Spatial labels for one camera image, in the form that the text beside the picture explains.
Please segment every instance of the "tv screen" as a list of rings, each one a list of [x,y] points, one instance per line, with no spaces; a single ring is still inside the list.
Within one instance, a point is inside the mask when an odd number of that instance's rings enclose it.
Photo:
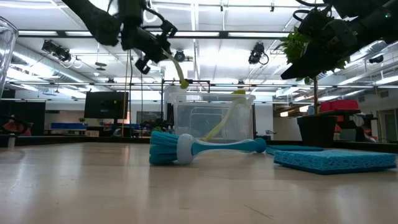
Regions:
[[[85,118],[127,119],[128,99],[129,93],[88,92]]]

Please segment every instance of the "ceiling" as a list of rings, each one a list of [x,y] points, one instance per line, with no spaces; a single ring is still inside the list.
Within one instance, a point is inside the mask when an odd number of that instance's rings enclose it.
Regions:
[[[108,0],[90,1],[102,9],[106,9],[108,6]],[[274,12],[270,12],[272,3],[275,4]],[[300,7],[305,7],[295,0],[152,0],[152,5],[179,30],[249,32],[291,31],[294,26],[299,24],[298,21],[292,18],[292,13]],[[111,7],[110,12],[116,12],[115,6]],[[12,22],[19,30],[87,30],[82,21],[61,0],[5,0],[0,2],[0,14]],[[152,18],[152,15],[148,13],[145,16],[148,19]],[[145,24],[159,25],[160,21],[157,19],[154,22],[145,22]],[[72,75],[82,75],[83,78],[86,78],[84,82],[104,83],[109,78],[113,78],[118,83],[124,83],[126,74],[128,76],[127,82],[129,82],[130,74],[132,74],[133,83],[141,82],[141,77],[143,83],[160,83],[162,76],[167,80],[178,77],[171,62],[153,64],[151,66],[152,72],[148,75],[142,75],[134,66],[132,70],[130,65],[127,66],[127,52],[123,51],[120,45],[115,47],[99,46],[95,39],[91,38],[20,37],[17,39],[17,44],[32,50],[35,54],[41,55],[41,57],[58,63],[55,57],[42,51],[44,40],[49,39],[62,47],[70,49],[72,55],[81,60],[81,67],[80,61],[75,62],[74,65],[67,63],[64,67],[69,67],[67,69],[72,72]],[[280,74],[288,68],[288,65],[285,63],[284,55],[275,54],[273,51],[279,43],[277,39],[197,39],[195,41],[196,44],[194,44],[193,39],[170,39],[172,52],[183,50],[185,55],[194,58],[198,64],[198,73],[195,74],[193,62],[182,63],[187,78],[209,80],[211,83],[236,84],[238,80],[244,80],[246,84],[303,84],[302,82],[296,83],[295,80],[280,79]],[[248,63],[250,51],[257,42],[262,42],[267,49],[270,60],[265,66],[260,64],[250,65]],[[377,70],[378,67],[388,64],[388,61],[395,62],[395,57],[398,56],[395,53],[396,50],[396,47],[384,49],[387,55],[387,57],[385,56],[384,65],[368,65],[366,71]],[[132,52],[132,57],[134,65],[137,59],[135,52]],[[37,62],[39,59],[37,57],[36,63],[34,63],[35,66],[37,66],[37,63],[41,63]],[[96,62],[107,64],[106,70],[103,72],[97,71]],[[327,77],[320,80],[320,85],[342,85],[341,82],[362,75],[365,72],[362,69],[364,66],[364,60],[352,63],[347,71],[340,71],[335,74],[329,73]],[[394,74],[395,72],[390,72],[389,75],[393,77]],[[375,78],[385,78],[384,76],[380,77],[380,75],[370,75],[345,83],[345,85],[370,82],[370,77],[373,77],[372,82],[374,82]],[[106,90],[123,89],[124,86],[107,86]],[[132,89],[139,90],[141,87],[133,86]],[[158,90],[159,87],[147,86],[144,89]],[[218,86],[212,88],[213,91],[230,91],[234,89],[236,88]],[[330,92],[335,90],[329,88],[324,91],[326,92],[325,94],[330,95],[332,94]],[[310,88],[292,89],[291,87],[271,86],[255,88],[255,91],[269,92],[270,95],[275,95],[275,97],[279,98],[289,98],[283,93],[280,94],[281,92],[288,92],[288,95],[292,95],[295,98],[300,96],[310,97],[312,93]],[[358,91],[358,89],[346,88],[343,93],[339,90],[339,94],[354,91]]]

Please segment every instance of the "table surface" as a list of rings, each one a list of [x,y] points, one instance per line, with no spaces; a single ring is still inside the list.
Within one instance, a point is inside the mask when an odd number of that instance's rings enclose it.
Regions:
[[[265,154],[207,152],[148,164],[149,145],[76,143],[0,152],[2,224],[397,223],[398,171],[322,176]]]

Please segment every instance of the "clear plastic bin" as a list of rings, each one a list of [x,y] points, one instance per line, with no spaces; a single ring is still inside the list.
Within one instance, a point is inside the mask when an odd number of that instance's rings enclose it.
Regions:
[[[171,93],[176,135],[205,137],[232,110],[226,125],[211,142],[235,142],[253,138],[253,95],[216,93]],[[239,103],[231,109],[235,100]]]

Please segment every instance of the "green plant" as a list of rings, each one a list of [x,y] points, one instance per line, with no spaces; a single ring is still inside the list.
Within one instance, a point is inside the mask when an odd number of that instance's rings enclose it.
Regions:
[[[275,50],[279,48],[283,48],[282,51],[283,53],[286,54],[287,58],[287,64],[289,63],[295,63],[300,57],[302,56],[305,46],[307,43],[310,41],[310,39],[303,34],[299,32],[299,28],[294,27],[294,31],[290,33],[287,37],[282,37],[280,38],[281,44],[279,44]],[[349,62],[349,57],[343,58],[340,61],[337,62],[337,64],[330,70],[334,72],[337,68],[339,69],[345,69],[346,62]],[[318,80],[317,76],[315,77],[303,77],[303,78],[297,78],[296,82],[299,82],[301,80],[304,80],[304,83],[306,85],[310,84],[313,82],[314,84],[314,105],[318,104],[318,98],[317,98],[317,91],[318,91]]]

